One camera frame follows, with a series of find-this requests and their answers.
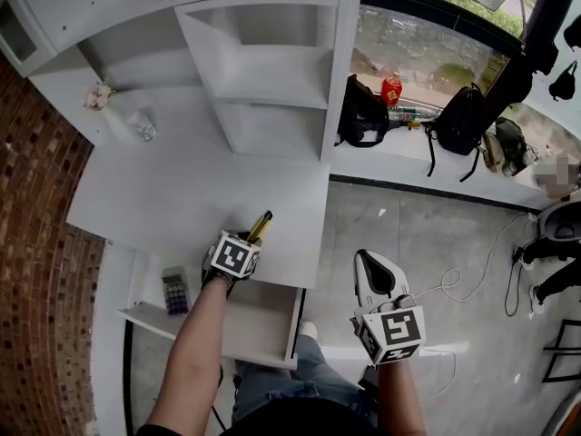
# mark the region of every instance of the blue jeans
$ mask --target blue jeans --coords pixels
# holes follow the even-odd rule
[[[299,335],[295,352],[295,372],[236,362],[241,377],[232,425],[263,405],[285,397],[311,397],[335,401],[354,410],[361,418],[374,422],[374,415],[359,388],[335,372],[326,362],[317,342]]]

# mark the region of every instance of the red bottle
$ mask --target red bottle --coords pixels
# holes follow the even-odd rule
[[[392,77],[384,79],[381,83],[381,99],[387,106],[397,105],[402,90],[399,73],[394,73]]]

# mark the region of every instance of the person's right arm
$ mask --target person's right arm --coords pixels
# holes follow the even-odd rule
[[[416,385],[407,360],[379,366],[379,427],[390,436],[425,436]]]

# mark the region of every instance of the black chair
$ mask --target black chair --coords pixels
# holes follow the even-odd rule
[[[553,353],[553,357],[551,358],[551,362],[548,364],[547,372],[545,373],[543,382],[569,382],[581,380],[581,371],[579,374],[551,377],[551,372],[555,366],[556,359],[568,355],[581,355],[581,347],[561,347],[561,340],[563,339],[565,328],[567,326],[581,326],[581,322],[577,322],[575,320],[563,320],[561,322],[561,329],[559,330],[559,334],[556,337],[555,345],[553,347],[545,347],[543,349],[544,351]]]

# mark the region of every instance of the brick wall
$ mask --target brick wall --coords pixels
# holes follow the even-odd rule
[[[84,434],[104,240],[64,222],[92,145],[0,55],[0,434]]]

